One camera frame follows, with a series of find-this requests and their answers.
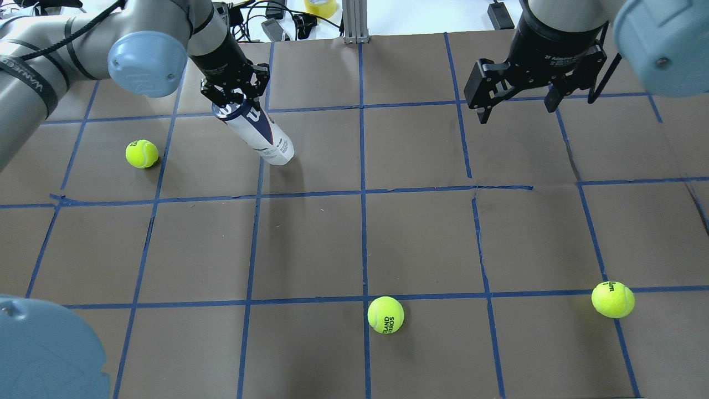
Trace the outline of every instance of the metal post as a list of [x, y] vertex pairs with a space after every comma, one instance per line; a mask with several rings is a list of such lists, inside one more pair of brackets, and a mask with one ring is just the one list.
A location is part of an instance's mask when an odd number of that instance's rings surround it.
[[343, 0], [342, 19], [345, 22], [345, 44], [369, 43], [367, 0]]

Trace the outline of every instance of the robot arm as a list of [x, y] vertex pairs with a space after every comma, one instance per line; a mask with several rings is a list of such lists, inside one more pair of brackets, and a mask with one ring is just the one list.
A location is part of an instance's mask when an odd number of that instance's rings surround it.
[[117, 1], [84, 35], [36, 58], [23, 56], [70, 37], [95, 17], [46, 16], [0, 22], [0, 170], [77, 80], [112, 78], [163, 97], [179, 86], [187, 57], [204, 73], [203, 94], [222, 107], [258, 97], [268, 64], [253, 65], [209, 0]]
[[[549, 87], [548, 112], [577, 89], [595, 89], [608, 59], [603, 38], [610, 23], [623, 57], [652, 94], [687, 97], [709, 90], [709, 1], [522, 0], [523, 14], [505, 62], [482, 58], [464, 89], [481, 124], [492, 108], [517, 93]], [[620, 62], [617, 56], [610, 73]]]

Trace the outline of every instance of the blue tape line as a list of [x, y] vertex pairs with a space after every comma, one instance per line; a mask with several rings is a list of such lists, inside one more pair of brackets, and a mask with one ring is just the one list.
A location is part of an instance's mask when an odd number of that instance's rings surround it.
[[300, 297], [300, 298], [278, 298], [278, 299], [251, 299], [251, 305], [292, 305], [298, 303], [339, 303], [339, 302], [361, 302], [366, 297], [361, 295], [349, 297]]
[[241, 357], [239, 360], [239, 377], [237, 382], [237, 399], [242, 399], [244, 394], [244, 372], [246, 369], [246, 350], [249, 339], [249, 323], [251, 320], [251, 298], [254, 290], [254, 274], [256, 268], [256, 249], [259, 236], [259, 219], [261, 217], [261, 192], [264, 181], [264, 160], [259, 162], [259, 181], [256, 188], [257, 198], [254, 210], [254, 227], [251, 233], [251, 256], [249, 258], [249, 280], [246, 285], [246, 306], [244, 308], [244, 327], [241, 336]]
[[[364, 86], [364, 81], [360, 80], [360, 87]], [[267, 101], [269, 100], [270, 90], [266, 93]], [[601, 97], [642, 97], [647, 96], [647, 93], [615, 93], [615, 94], [602, 94]], [[585, 99], [586, 95], [573, 95], [568, 96], [570, 99]], [[507, 99], [508, 102], [514, 101], [539, 101], [543, 100], [544, 97], [513, 97]], [[313, 106], [306, 108], [283, 108], [283, 109], [267, 109], [270, 114], [282, 114], [284, 112], [309, 112], [309, 111], [337, 111], [341, 109], [358, 109], [358, 108], [396, 108], [405, 106], [430, 106], [430, 105], [448, 105], [448, 104], [466, 104], [464, 99], [454, 99], [447, 101], [433, 101], [433, 102], [401, 102], [401, 103], [385, 103], [385, 104], [364, 104], [362, 101], [360, 104], [353, 105], [343, 105], [343, 106]], [[115, 121], [135, 121], [142, 119], [168, 119], [168, 118], [191, 118], [196, 116], [211, 116], [209, 112], [200, 112], [193, 114], [177, 114], [177, 115], [146, 115], [146, 116], [118, 116], [114, 118], [97, 118], [97, 119], [87, 119], [87, 123], [95, 122], [115, 122]], [[79, 124], [83, 122], [82, 120], [72, 119], [66, 121], [45, 121], [43, 125], [56, 125], [56, 124]]]
[[172, 115], [170, 121], [170, 127], [167, 132], [167, 140], [165, 142], [165, 151], [163, 154], [162, 162], [160, 163], [160, 174], [157, 177], [157, 184], [155, 188], [155, 196], [152, 201], [152, 211], [150, 213], [150, 223], [147, 226], [147, 233], [145, 234], [145, 245], [143, 246], [143, 254], [140, 256], [140, 266], [138, 267], [138, 276], [135, 279], [135, 289], [133, 290], [133, 303], [130, 309], [130, 316], [128, 317], [128, 326], [125, 330], [125, 340], [123, 341], [123, 350], [121, 352], [121, 361], [118, 364], [118, 373], [116, 374], [116, 384], [113, 389], [113, 399], [118, 399], [118, 395], [121, 391], [121, 384], [123, 382], [123, 371], [125, 370], [125, 358], [128, 355], [128, 347], [130, 346], [130, 337], [133, 334], [133, 323], [135, 321], [135, 311], [138, 308], [138, 298], [140, 297], [140, 287], [143, 285], [143, 275], [145, 272], [145, 262], [147, 260], [147, 253], [150, 248], [150, 239], [152, 238], [152, 230], [155, 225], [155, 217], [157, 216], [158, 199], [160, 198], [160, 190], [162, 189], [162, 179], [165, 174], [165, 166], [167, 165], [167, 156], [169, 154], [170, 143], [172, 142], [172, 132], [175, 125], [175, 116], [177, 115], [177, 108], [179, 107], [179, 101], [182, 97], [182, 86], [184, 84], [184, 76], [177, 87], [177, 96], [175, 97], [175, 103], [172, 107]]
[[255, 200], [254, 195], [218, 195], [216, 197], [183, 197], [183, 198], [161, 198], [160, 204], [170, 204], [174, 202], [203, 202], [203, 201], [233, 201], [233, 200]]
[[[709, 285], [679, 285], [668, 287], [630, 287], [635, 294], [645, 293], [695, 293], [709, 291]], [[543, 291], [500, 291], [488, 293], [438, 293], [438, 294], [400, 294], [390, 295], [397, 300], [451, 300], [451, 299], [484, 299], [488, 296], [492, 298], [505, 297], [559, 297], [572, 295], [590, 295], [593, 290], [543, 290]], [[251, 306], [268, 305], [292, 305], [309, 303], [346, 303], [370, 301], [378, 298], [379, 295], [355, 295], [344, 297], [295, 297], [295, 298], [273, 298], [273, 299], [251, 299]], [[154, 309], [154, 308], [180, 308], [180, 307], [222, 307], [246, 305], [246, 300], [209, 300], [191, 302], [144, 302], [133, 305], [132, 303], [91, 303], [63, 305], [69, 309]]]
[[342, 106], [310, 106], [308, 108], [281, 108], [281, 109], [270, 109], [268, 112], [270, 114], [283, 114], [286, 112], [310, 112], [310, 111], [339, 111], [342, 109], [357, 109], [356, 105], [342, 105]]
[[445, 294], [402, 294], [389, 295], [396, 300], [447, 300], [447, 299], [482, 299], [487, 293], [445, 293]]
[[67, 309], [83, 309], [83, 310], [105, 310], [105, 309], [131, 309], [132, 303], [89, 303], [79, 305], [62, 305]]
[[485, 185], [458, 185], [458, 186], [443, 186], [443, 187], [412, 187], [412, 188], [373, 188], [367, 190], [367, 194], [387, 194], [390, 192], [432, 192], [432, 191], [466, 191], [466, 190], [534, 190], [534, 186], [527, 185], [503, 185], [503, 186], [485, 186]]
[[692, 190], [692, 200], [696, 204], [697, 208], [699, 208], [699, 212], [702, 215], [702, 219], [704, 219], [704, 228], [707, 229], [707, 233], [709, 234], [709, 214], [707, 214], [704, 204], [702, 203], [701, 198], [699, 197], [699, 193], [697, 190], [694, 188], [694, 185], [692, 182], [687, 182], [689, 185], [689, 188]]
[[493, 357], [495, 358], [495, 372], [497, 373], [497, 385], [500, 391], [500, 397], [506, 398], [505, 395], [505, 381], [502, 375], [502, 363], [500, 360], [500, 348], [497, 341], [497, 327], [495, 326], [495, 313], [492, 306], [492, 294], [490, 292], [490, 282], [488, 280], [487, 272], [485, 271], [485, 256], [483, 256], [483, 246], [481, 242], [481, 232], [480, 232], [480, 216], [478, 214], [478, 200], [473, 197], [472, 207], [473, 207], [473, 220], [475, 221], [475, 237], [478, 246], [478, 256], [480, 258], [480, 271], [483, 277], [483, 286], [485, 288], [485, 295], [487, 298], [487, 311], [488, 311], [488, 321], [490, 324], [490, 338], [492, 340], [492, 351]]
[[98, 201], [98, 202], [84, 202], [76, 201], [74, 199], [62, 198], [62, 207], [73, 208], [73, 207], [124, 207], [131, 205], [147, 205], [153, 204], [155, 201], [152, 199], [143, 199], [137, 201]]
[[494, 298], [513, 297], [560, 297], [568, 295], [590, 295], [593, 290], [546, 290], [546, 291], [503, 291], [490, 293]]
[[96, 93], [99, 91], [99, 83], [101, 81], [96, 81], [94, 84], [94, 90], [91, 92], [91, 98], [89, 98], [89, 105], [86, 107], [86, 112], [84, 112], [84, 119], [82, 120], [82, 126], [79, 128], [79, 134], [77, 134], [77, 139], [74, 142], [74, 149], [72, 150], [72, 156], [69, 157], [69, 163], [67, 164], [67, 170], [64, 173], [64, 179], [62, 180], [61, 190], [63, 191], [67, 188], [67, 182], [69, 181], [69, 174], [72, 172], [72, 167], [74, 166], [74, 159], [77, 157], [77, 151], [79, 150], [79, 143], [81, 143], [82, 137], [84, 136], [84, 130], [86, 129], [86, 121], [89, 119], [89, 114], [91, 113], [91, 107], [94, 105], [94, 100], [96, 99]]
[[627, 375], [630, 378], [630, 385], [632, 386], [633, 395], [636, 398], [640, 397], [640, 389], [637, 386], [637, 380], [635, 379], [635, 372], [632, 369], [632, 363], [630, 362], [630, 354], [627, 351], [627, 345], [625, 344], [625, 336], [623, 335], [623, 328], [620, 326], [620, 320], [614, 319], [615, 332], [618, 334], [618, 341], [620, 342], [620, 351], [623, 353], [623, 359], [625, 360], [625, 368], [627, 369]]
[[53, 208], [54, 204], [7, 204], [0, 205], [0, 209], [31, 209], [31, 208]]
[[372, 399], [372, 358], [369, 352], [369, 276], [367, 272], [367, 168], [364, 145], [364, 51], [362, 43], [357, 44], [357, 65], [359, 74], [359, 188], [362, 196], [362, 328], [364, 336], [364, 397]]
[[130, 316], [128, 318], [128, 326], [125, 328], [125, 339], [123, 340], [121, 361], [118, 362], [118, 373], [116, 374], [116, 383], [113, 387], [113, 399], [118, 399], [118, 393], [121, 391], [121, 382], [123, 381], [123, 370], [125, 370], [125, 358], [128, 356], [128, 345], [130, 344], [130, 336], [133, 334], [134, 321], [135, 308], [131, 307]]
[[144, 116], [117, 116], [115, 118], [88, 119], [87, 123], [95, 124], [99, 122], [122, 122], [122, 121], [146, 121], [152, 119], [171, 119], [172, 115], [144, 115]]
[[68, 125], [68, 124], [80, 124], [83, 119], [69, 119], [66, 121], [44, 121], [42, 125]]
[[658, 123], [664, 123], [662, 121], [662, 115], [660, 115], [660, 110], [657, 109], [657, 104], [655, 104], [655, 100], [652, 98], [652, 94], [648, 93], [647, 94], [647, 99], [650, 101], [650, 106], [652, 107], [652, 111], [655, 113], [655, 117], [657, 118]]
[[301, 197], [329, 197], [337, 195], [360, 195], [359, 190], [343, 191], [317, 191], [317, 192], [289, 192], [284, 194], [263, 194], [261, 198], [301, 198]]
[[445, 40], [445, 50], [448, 53], [448, 64], [450, 65], [450, 74], [453, 76], [453, 91], [455, 92], [455, 107], [458, 111], [458, 127], [460, 129], [460, 140], [463, 145], [463, 159], [465, 161], [465, 172], [469, 179], [473, 178], [470, 171], [470, 157], [468, 154], [468, 141], [465, 136], [465, 125], [463, 124], [463, 111], [460, 108], [460, 94], [458, 93], [458, 78], [455, 76], [455, 64], [453, 63], [453, 53], [450, 50], [450, 41], [448, 40], [448, 32], [443, 33]]
[[369, 108], [401, 108], [401, 107], [406, 107], [406, 106], [433, 106], [433, 105], [453, 105], [456, 104], [457, 101], [455, 100], [450, 100], [450, 101], [428, 101], [428, 102], [396, 102], [396, 103], [388, 103], [388, 104], [362, 104], [360, 107], [369, 109]]
[[[446, 191], [465, 191], [465, 190], [534, 190], [534, 186], [527, 185], [461, 185], [461, 186], [444, 186], [444, 187], [412, 187], [412, 188], [393, 188], [393, 189], [368, 189], [367, 194], [387, 194], [397, 192], [446, 192]], [[169, 197], [159, 198], [157, 203], [169, 204], [175, 202], [203, 202], [203, 201], [233, 201], [233, 200], [255, 200], [257, 197], [262, 199], [271, 198], [302, 198], [302, 197], [336, 197], [340, 195], [361, 195], [361, 190], [343, 190], [343, 191], [315, 191], [315, 192], [290, 192], [282, 194], [263, 194], [263, 195], [218, 195], [214, 197]], [[77, 199], [67, 198], [61, 195], [50, 194], [54, 200], [60, 201], [62, 207], [124, 207], [132, 205], [146, 205], [155, 203], [154, 199], [137, 199], [133, 201], [79, 201]], [[8, 204], [0, 205], [3, 208], [37, 208], [37, 207], [54, 207], [52, 204]]]
[[580, 182], [583, 186], [593, 185], [641, 185], [652, 183], [678, 183], [690, 181], [704, 181], [706, 177], [669, 177], [667, 179], [637, 179], [637, 180], [592, 180]]
[[[273, 54], [275, 53], [276, 50], [276, 43], [271, 42], [271, 48], [269, 49], [269, 56], [268, 56], [268, 65], [269, 69], [271, 72], [273, 71]], [[271, 76], [271, 79], [268, 81], [268, 85], [266, 86], [266, 104], [264, 104], [264, 109], [266, 109], [266, 112], [270, 112], [270, 106], [271, 106], [271, 80], [273, 76]]]
[[693, 293], [709, 291], [709, 285], [679, 285], [676, 287], [631, 287], [634, 293]]
[[574, 172], [576, 181], [582, 181], [581, 171], [579, 166], [576, 164], [576, 159], [574, 157], [574, 151], [571, 149], [571, 141], [569, 141], [569, 135], [566, 134], [566, 126], [564, 125], [564, 120], [562, 118], [562, 113], [557, 108], [554, 112], [557, 115], [557, 122], [559, 123], [559, 129], [562, 131], [562, 138], [564, 139], [564, 144], [566, 145], [566, 154], [569, 157], [569, 163], [571, 164], [571, 170]]
[[581, 183], [576, 184], [576, 188], [579, 190], [579, 197], [581, 198], [581, 206], [584, 208], [584, 214], [586, 215], [586, 223], [588, 224], [588, 231], [591, 233], [591, 240], [593, 242], [593, 250], [596, 252], [596, 260], [598, 261], [598, 267], [601, 270], [601, 277], [603, 281], [608, 281], [608, 274], [605, 272], [605, 264], [603, 262], [603, 257], [601, 255], [601, 248], [598, 245], [598, 237], [596, 236], [596, 229], [593, 227], [593, 220], [591, 219], [591, 211], [588, 210], [588, 202], [586, 201], [586, 194], [584, 193], [584, 186]]
[[146, 302], [135, 304], [138, 309], [162, 309], [168, 307], [223, 307], [246, 305], [246, 300], [208, 300], [192, 302]]
[[25, 298], [29, 298], [32, 295], [32, 289], [35, 287], [35, 281], [37, 280], [37, 274], [40, 272], [40, 266], [42, 265], [42, 259], [44, 258], [44, 253], [47, 249], [47, 243], [49, 243], [49, 238], [52, 235], [52, 230], [54, 230], [54, 225], [57, 222], [57, 217], [59, 216], [60, 205], [54, 208], [54, 214], [52, 215], [52, 221], [49, 223], [47, 228], [47, 234], [45, 235], [44, 241], [42, 241], [42, 246], [40, 247], [40, 253], [37, 255], [37, 261], [35, 262], [35, 268], [32, 270], [32, 277], [30, 277], [30, 283], [27, 286], [27, 291], [25, 292]]
[[214, 116], [211, 112], [197, 112], [195, 114], [177, 114], [175, 118], [201, 118], [203, 116]]

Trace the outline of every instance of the black power adapter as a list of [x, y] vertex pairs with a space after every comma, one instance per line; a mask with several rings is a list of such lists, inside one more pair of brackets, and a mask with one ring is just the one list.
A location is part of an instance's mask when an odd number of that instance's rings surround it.
[[514, 29], [515, 23], [512, 22], [510, 13], [504, 3], [499, 3], [497, 0], [488, 7], [488, 16], [492, 22], [492, 26], [496, 31], [502, 29]]

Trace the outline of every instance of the black strap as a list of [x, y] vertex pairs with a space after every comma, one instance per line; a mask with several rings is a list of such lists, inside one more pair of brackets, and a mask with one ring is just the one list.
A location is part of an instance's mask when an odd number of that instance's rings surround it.
[[0, 55], [0, 70], [16, 77], [39, 94], [47, 106], [47, 117], [57, 108], [59, 97], [57, 97], [54, 87], [27, 62], [22, 61], [19, 57]]
[[[68, 38], [72, 34], [72, 25], [74, 24], [74, 19], [77, 17], [72, 17], [69, 18], [69, 20], [64, 24], [64, 37]], [[88, 77], [91, 80], [99, 80], [98, 78], [94, 77], [92, 74], [89, 73], [89, 71], [84, 68], [82, 65], [81, 61], [79, 61], [79, 57], [77, 57], [77, 52], [74, 51], [74, 44], [72, 42], [69, 42], [67, 44], [67, 51], [69, 52], [69, 57], [72, 59], [72, 62], [74, 63], [74, 66], [77, 67], [79, 72], [82, 73], [85, 77]]]
[[212, 11], [209, 12], [209, 16], [207, 17], [207, 19], [204, 20], [204, 22], [200, 26], [197, 26], [194, 29], [194, 32], [192, 32], [192, 35], [196, 35], [197, 33], [201, 32], [204, 28], [206, 28], [207, 25], [209, 25], [209, 23], [212, 21], [212, 18], [214, 18], [214, 11], [215, 11], [215, 9], [214, 9], [214, 7], [212, 7]]
[[[19, 44], [23, 47], [27, 47], [30, 50], [37, 51], [40, 48], [37, 47], [36, 45], [32, 43], [27, 43], [24, 40], [19, 40], [19, 39], [1, 39], [0, 42], [6, 42], [6, 43], [14, 43], [14, 44]], [[67, 71], [64, 69], [64, 67], [59, 64], [56, 58], [54, 58], [51, 54], [45, 55], [45, 57], [52, 63], [54, 64], [55, 67], [57, 67], [57, 70], [62, 74], [64, 77], [64, 82], [67, 84], [67, 90], [69, 89], [69, 75], [67, 75]]]

